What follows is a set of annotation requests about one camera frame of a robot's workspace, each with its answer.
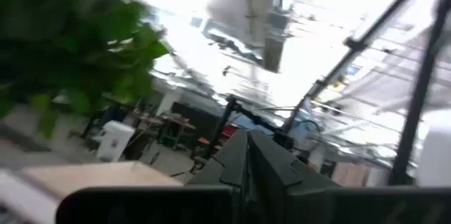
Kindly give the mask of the wooden shelf with black frame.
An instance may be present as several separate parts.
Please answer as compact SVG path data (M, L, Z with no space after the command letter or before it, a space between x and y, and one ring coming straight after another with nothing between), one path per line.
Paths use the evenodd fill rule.
M181 187L183 184L138 161L27 167L18 175L55 199L88 187Z

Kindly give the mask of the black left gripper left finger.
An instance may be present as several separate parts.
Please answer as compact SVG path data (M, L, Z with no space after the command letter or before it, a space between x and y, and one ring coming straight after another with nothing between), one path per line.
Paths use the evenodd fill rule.
M227 185L89 187L66 196L56 224L234 224Z

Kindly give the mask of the wooden workbench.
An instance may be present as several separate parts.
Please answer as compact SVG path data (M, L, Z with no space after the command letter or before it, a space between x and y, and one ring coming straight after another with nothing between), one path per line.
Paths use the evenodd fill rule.
M173 114L167 115L162 113L160 116L156 117L150 117L147 113L141 113L138 111L133 111L132 114L141 121L147 123L145 131L149 131L151 127L157 126L157 143L162 144L165 139L169 139L173 142L171 147L174 151L185 149L180 142L180 138L183 135L190 137L190 135L197 129L187 118L176 118Z

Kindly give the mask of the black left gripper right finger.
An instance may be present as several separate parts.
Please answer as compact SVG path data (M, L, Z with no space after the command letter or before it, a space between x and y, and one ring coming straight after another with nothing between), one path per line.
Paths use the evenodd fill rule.
M248 142L269 224L451 224L451 188L343 187L262 132Z

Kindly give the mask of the white lidded bin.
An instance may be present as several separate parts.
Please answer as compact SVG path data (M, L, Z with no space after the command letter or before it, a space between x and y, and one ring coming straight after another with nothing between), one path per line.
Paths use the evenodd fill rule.
M116 120L110 120L92 138L99 143L96 157L104 161L119 161L134 133L135 128Z

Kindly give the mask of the green leafy artificial tree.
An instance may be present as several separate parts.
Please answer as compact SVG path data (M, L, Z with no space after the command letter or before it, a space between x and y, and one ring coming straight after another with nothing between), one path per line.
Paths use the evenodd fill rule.
M149 96L166 55L141 0L0 0L0 119L27 104L52 136L63 112Z

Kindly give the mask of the black frame post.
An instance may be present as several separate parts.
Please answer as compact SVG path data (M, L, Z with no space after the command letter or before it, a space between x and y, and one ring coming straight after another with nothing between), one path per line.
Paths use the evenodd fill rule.
M387 179L387 185L403 185L407 179L407 167L414 146L416 131L423 107L428 94L429 84L433 75L435 62L440 50L445 45L443 29L447 15L451 12L451 0L440 0L436 12L435 21L431 28L428 45L424 52L423 61L416 79L412 98L409 103L408 114L404 123L402 136L397 148L397 156Z

